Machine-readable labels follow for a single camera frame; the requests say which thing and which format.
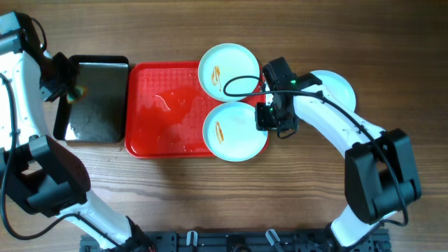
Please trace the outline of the yellow green sponge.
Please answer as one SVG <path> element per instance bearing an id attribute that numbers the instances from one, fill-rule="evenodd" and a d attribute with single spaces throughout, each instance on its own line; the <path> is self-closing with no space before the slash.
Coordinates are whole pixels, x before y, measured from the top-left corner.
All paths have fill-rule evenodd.
<path id="1" fill-rule="evenodd" d="M 66 95 L 66 100 L 69 104 L 80 101 L 87 94 L 88 89 L 81 85 L 76 85 L 71 91 Z"/>

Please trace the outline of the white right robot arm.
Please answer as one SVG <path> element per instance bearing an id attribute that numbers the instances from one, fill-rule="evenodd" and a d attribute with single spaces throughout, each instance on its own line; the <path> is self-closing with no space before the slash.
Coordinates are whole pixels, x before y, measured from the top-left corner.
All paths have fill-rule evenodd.
<path id="1" fill-rule="evenodd" d="M 409 136 L 386 131 L 355 112 L 349 82 L 328 70 L 298 76 L 285 58 L 268 62 L 259 79 L 270 104 L 255 107 L 260 131 L 274 130 L 280 139 L 298 131 L 303 120 L 318 130 L 344 158 L 347 206 L 325 229 L 322 251 L 350 251 L 386 223 L 409 223 L 407 206 L 422 189 Z"/>

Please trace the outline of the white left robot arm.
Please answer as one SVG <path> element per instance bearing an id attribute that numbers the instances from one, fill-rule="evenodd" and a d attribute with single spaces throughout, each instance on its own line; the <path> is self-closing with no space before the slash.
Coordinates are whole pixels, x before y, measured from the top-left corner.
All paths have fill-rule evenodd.
<path id="1" fill-rule="evenodd" d="M 47 45 L 35 18 L 1 16 L 1 199 L 54 224 L 70 222 L 103 250 L 155 251 L 137 224 L 95 194 L 81 160 L 49 135 L 43 102 L 81 94 L 78 65 L 62 53 L 49 56 Z"/>

